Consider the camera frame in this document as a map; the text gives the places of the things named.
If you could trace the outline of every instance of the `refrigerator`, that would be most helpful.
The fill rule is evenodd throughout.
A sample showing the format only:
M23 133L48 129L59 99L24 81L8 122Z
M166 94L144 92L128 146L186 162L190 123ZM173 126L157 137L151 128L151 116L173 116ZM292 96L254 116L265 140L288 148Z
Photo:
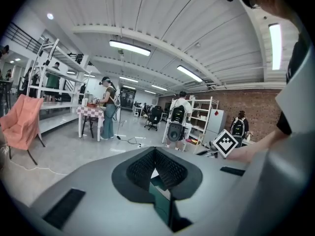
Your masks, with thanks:
M224 129L226 123L226 113L223 110L212 109L210 111L208 125L206 127L203 145L209 147L209 142L212 142L218 134Z

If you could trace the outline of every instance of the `pink armchair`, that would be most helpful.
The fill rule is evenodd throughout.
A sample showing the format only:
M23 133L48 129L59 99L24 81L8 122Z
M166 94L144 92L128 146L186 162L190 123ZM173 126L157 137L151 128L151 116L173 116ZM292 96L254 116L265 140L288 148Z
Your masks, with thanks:
M9 113L0 118L0 125L9 146L10 159L12 158L11 147L25 149L37 165L30 154L29 147L39 132L38 114L43 101L43 99L30 98L21 94Z

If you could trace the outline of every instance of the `white t-shirt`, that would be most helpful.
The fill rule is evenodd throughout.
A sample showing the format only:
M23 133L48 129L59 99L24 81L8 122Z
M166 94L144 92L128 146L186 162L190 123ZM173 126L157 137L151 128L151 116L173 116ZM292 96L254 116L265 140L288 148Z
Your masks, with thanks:
M191 114L192 113L192 107L191 104L186 101L184 98L179 98L177 100L174 100L170 106L170 111L173 108L179 107L179 106L183 106L185 108L185 112L186 114Z

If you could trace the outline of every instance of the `round ceiling light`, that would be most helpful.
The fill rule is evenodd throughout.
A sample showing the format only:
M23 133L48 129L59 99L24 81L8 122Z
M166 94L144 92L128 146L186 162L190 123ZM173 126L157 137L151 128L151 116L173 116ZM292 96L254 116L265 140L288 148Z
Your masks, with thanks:
M47 17L48 17L50 20L53 20L53 19L54 19L54 15L51 14L51 13L48 13L48 14L47 14Z

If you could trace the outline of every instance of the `jeans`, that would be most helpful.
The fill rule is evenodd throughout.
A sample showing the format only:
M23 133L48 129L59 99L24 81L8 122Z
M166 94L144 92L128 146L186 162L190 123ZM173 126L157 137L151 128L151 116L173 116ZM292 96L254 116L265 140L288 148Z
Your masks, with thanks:
M103 131L101 133L102 138L108 139L114 136L113 130L113 114L116 111L114 104L107 104L106 110L104 111Z

